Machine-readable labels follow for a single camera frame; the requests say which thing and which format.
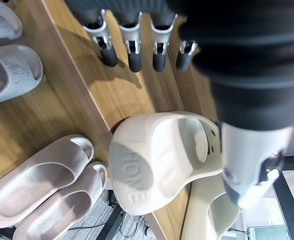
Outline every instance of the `wooden board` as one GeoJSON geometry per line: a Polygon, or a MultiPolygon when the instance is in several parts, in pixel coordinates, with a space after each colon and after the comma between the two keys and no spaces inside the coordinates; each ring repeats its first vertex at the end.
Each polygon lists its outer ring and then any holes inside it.
{"type": "Polygon", "coordinates": [[[198,72],[192,64],[186,71],[183,72],[176,69],[176,59],[180,45],[178,28],[183,22],[184,19],[182,17],[179,17],[176,20],[171,34],[168,54],[184,108],[188,112],[200,114],[206,118],[216,121],[217,113],[215,103],[207,77],[198,72]]]}
{"type": "Polygon", "coordinates": [[[44,76],[31,92],[0,103],[0,178],[54,140],[78,132],[44,76]]]}
{"type": "MultiPolygon", "coordinates": [[[[142,113],[184,110],[170,59],[163,72],[152,68],[149,16],[142,20],[143,68],[133,73],[110,13],[107,21],[119,58],[115,68],[101,63],[97,48],[63,0],[15,2],[12,9],[24,27],[18,42],[38,53],[45,76],[30,93],[0,104],[0,178],[70,133],[89,137],[95,156],[108,165],[110,130],[119,121],[142,113]]],[[[172,203],[152,214],[163,239],[180,238],[188,196],[189,189],[183,189],[172,203]]]]}
{"type": "Polygon", "coordinates": [[[133,73],[128,67],[127,52],[118,24],[110,12],[106,20],[119,59],[116,67],[105,66],[100,61],[98,48],[69,12],[64,1],[43,2],[110,129],[129,116],[184,109],[169,58],[163,72],[153,70],[148,15],[142,17],[141,23],[142,70],[133,73]]]}

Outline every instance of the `robotic arm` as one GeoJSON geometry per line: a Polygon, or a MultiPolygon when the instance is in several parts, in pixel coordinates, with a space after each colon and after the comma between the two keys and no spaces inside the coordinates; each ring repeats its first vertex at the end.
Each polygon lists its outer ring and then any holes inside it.
{"type": "MultiPolygon", "coordinates": [[[[155,69],[165,66],[162,53],[166,53],[175,15],[186,16],[179,29],[185,44],[178,56],[190,56],[196,44],[201,48],[192,62],[209,77],[222,122],[225,189],[234,204],[252,207],[279,176],[294,129],[294,0],[65,2],[80,23],[97,29],[103,24],[93,24],[99,22],[93,16],[99,18],[102,9],[136,16],[150,13],[155,69]]],[[[121,14],[116,18],[121,23],[126,20],[121,14]]],[[[94,32],[99,38],[99,30],[94,32]]],[[[114,65],[115,59],[107,62],[114,65]]]]}

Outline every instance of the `metal frame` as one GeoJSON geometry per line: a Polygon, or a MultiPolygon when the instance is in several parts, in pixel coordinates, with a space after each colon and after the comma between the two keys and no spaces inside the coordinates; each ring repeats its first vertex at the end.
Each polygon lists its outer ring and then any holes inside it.
{"type": "Polygon", "coordinates": [[[121,206],[117,204],[96,240],[113,240],[126,214],[127,213],[121,208],[121,206]]]}
{"type": "MultiPolygon", "coordinates": [[[[294,156],[285,157],[283,171],[294,171],[294,156]]],[[[282,172],[273,184],[273,189],[289,238],[294,240],[294,197],[282,172]]]]}

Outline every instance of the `black metal leg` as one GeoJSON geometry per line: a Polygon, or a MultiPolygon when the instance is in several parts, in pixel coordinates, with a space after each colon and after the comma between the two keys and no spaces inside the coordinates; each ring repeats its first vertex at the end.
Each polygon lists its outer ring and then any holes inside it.
{"type": "Polygon", "coordinates": [[[287,232],[291,240],[294,240],[294,197],[281,172],[274,182],[273,189],[276,194],[282,217],[285,221],[287,232]]]}
{"type": "Polygon", "coordinates": [[[15,226],[0,228],[0,235],[2,235],[6,239],[13,239],[15,230],[15,226]]]}
{"type": "Polygon", "coordinates": [[[117,205],[105,226],[100,231],[97,240],[112,240],[126,214],[127,213],[119,205],[117,205]]]}

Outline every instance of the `white sandal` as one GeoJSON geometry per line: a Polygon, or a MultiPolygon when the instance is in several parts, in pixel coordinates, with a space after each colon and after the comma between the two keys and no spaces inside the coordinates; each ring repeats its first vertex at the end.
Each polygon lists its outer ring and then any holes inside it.
{"type": "Polygon", "coordinates": [[[9,7],[0,2],[0,46],[10,44],[22,33],[22,22],[9,7]]]}
{"type": "Polygon", "coordinates": [[[78,178],[94,154],[82,135],[64,136],[0,179],[0,228],[23,220],[49,196],[78,178]]]}
{"type": "Polygon", "coordinates": [[[221,174],[193,181],[181,240],[220,240],[239,212],[226,194],[221,174]]]}
{"type": "Polygon", "coordinates": [[[134,216],[164,207],[186,184],[222,171],[217,125],[190,112],[127,118],[109,154],[117,201],[134,216]]]}
{"type": "Polygon", "coordinates": [[[43,77],[43,64],[27,46],[0,46],[0,102],[34,89],[43,77]]]}
{"type": "Polygon", "coordinates": [[[72,185],[65,187],[32,212],[17,227],[13,240],[56,240],[92,209],[107,182],[101,162],[85,167],[72,185]]]}

